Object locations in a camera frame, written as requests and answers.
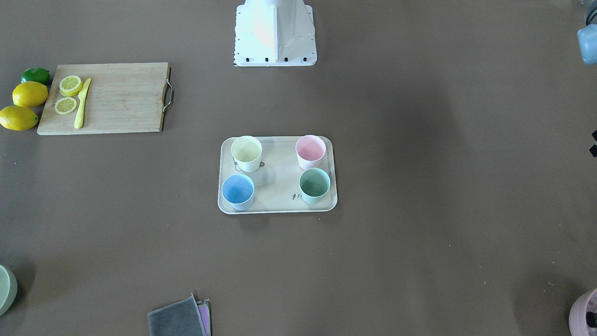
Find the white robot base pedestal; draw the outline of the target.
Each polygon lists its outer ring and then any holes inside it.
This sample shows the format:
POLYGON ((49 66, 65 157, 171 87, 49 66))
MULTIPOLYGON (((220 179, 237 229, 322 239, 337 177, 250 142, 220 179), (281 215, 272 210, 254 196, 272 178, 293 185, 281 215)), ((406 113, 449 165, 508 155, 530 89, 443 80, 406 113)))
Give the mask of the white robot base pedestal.
POLYGON ((317 63, 313 8, 302 0, 246 0, 236 7, 235 23, 234 66, 317 63))

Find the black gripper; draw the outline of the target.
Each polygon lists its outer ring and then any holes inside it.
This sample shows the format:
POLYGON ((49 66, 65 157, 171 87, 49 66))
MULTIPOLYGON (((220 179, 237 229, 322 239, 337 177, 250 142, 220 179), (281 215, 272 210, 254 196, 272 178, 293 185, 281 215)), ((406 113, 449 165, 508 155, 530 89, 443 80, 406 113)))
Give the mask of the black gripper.
POLYGON ((591 136, 594 139, 595 144, 589 149, 589 151, 593 157, 597 158, 597 130, 595 130, 591 136))

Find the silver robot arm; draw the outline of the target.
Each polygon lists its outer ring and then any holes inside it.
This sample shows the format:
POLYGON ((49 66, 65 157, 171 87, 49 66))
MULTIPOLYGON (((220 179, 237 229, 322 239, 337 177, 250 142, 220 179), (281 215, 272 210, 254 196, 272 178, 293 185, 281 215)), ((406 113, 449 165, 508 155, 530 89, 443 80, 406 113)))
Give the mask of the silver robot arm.
POLYGON ((585 64, 597 63, 597 1, 580 0, 584 6, 584 28, 576 33, 579 43, 580 55, 585 64))

